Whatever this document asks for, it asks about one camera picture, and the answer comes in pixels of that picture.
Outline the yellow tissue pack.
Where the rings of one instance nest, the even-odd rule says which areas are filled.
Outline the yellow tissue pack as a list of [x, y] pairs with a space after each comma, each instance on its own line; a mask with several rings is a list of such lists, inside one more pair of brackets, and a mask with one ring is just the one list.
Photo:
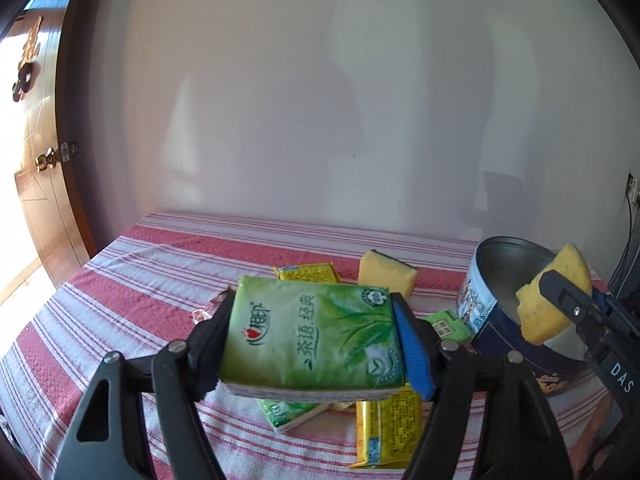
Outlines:
[[274, 266], [278, 280], [340, 284], [341, 279], [332, 263], [304, 263], [295, 266]]
[[405, 385], [388, 399], [358, 402], [356, 427], [352, 468], [406, 468], [423, 431], [420, 394]]

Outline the green small packet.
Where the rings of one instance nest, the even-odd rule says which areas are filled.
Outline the green small packet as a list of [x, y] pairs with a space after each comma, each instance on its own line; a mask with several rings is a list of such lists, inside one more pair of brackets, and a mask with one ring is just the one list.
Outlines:
[[440, 339], [453, 340], [458, 344], [468, 344], [472, 340], [471, 331], [448, 309], [427, 315], [425, 321], [431, 324]]

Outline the round metal cookie tin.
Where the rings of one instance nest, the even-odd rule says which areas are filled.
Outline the round metal cookie tin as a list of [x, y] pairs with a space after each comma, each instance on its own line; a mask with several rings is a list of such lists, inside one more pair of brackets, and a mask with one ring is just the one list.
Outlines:
[[554, 253], [518, 237], [493, 236], [475, 249], [458, 293], [458, 317], [483, 356], [520, 352], [543, 393], [555, 394], [587, 373], [585, 346], [574, 328], [535, 346], [521, 335], [516, 292], [529, 283]]

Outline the small green tissue pack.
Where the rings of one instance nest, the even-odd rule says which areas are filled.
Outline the small green tissue pack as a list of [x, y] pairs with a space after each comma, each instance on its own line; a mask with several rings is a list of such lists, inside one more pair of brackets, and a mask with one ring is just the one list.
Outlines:
[[277, 434], [284, 434], [329, 408], [328, 404], [258, 399], [262, 414]]

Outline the large green tissue pack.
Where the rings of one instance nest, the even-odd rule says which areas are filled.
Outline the large green tissue pack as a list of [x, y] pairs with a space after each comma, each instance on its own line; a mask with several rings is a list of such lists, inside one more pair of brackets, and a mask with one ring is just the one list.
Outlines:
[[381, 287], [245, 275], [219, 378], [251, 398], [384, 399], [406, 382], [392, 295]]

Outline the yellow green scouring sponge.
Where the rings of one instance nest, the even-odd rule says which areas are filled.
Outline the yellow green scouring sponge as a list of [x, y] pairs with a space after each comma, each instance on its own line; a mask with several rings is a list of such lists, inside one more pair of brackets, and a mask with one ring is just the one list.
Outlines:
[[360, 259], [358, 284], [385, 287], [408, 300], [413, 292], [418, 269], [388, 255], [369, 250]]

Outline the red snack wrapper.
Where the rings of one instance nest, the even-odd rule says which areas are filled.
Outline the red snack wrapper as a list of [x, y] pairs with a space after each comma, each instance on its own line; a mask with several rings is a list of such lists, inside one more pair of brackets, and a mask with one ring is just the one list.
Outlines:
[[200, 307], [191, 313], [192, 322], [194, 324], [198, 324], [210, 320], [222, 305], [224, 300], [226, 300], [229, 295], [234, 295], [235, 292], [235, 287], [228, 286], [218, 295], [216, 295], [212, 299], [209, 299], [207, 304], [204, 304], [203, 307]]

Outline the red white striped cloth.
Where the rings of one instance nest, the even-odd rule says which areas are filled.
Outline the red white striped cloth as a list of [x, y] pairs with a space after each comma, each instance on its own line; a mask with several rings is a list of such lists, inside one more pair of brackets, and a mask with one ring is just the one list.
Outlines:
[[[198, 214], [150, 214], [47, 300], [1, 360], [1, 409], [41, 478], [58, 464], [76, 406], [104, 354], [146, 356], [192, 330], [192, 313], [243, 275], [331, 263], [356, 281], [377, 250], [418, 271], [409, 304], [426, 315], [456, 304], [475, 246], [468, 240]], [[358, 469], [351, 411], [326, 411], [286, 434], [256, 401], [218, 389], [198, 414], [230, 479], [391, 479]]]

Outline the wooden door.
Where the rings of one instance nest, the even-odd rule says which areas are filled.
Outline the wooden door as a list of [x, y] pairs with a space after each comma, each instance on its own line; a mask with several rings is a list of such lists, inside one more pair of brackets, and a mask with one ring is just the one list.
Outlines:
[[96, 254], [77, 189], [70, 131], [80, 0], [29, 0], [1, 41], [1, 115], [16, 147], [14, 181], [38, 259], [61, 287]]

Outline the wall power socket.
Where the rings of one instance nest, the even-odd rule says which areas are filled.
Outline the wall power socket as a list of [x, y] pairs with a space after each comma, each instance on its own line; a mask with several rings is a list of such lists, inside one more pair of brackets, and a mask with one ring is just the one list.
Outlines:
[[640, 180], [633, 174], [628, 174], [626, 196], [633, 205], [638, 205], [640, 197]]

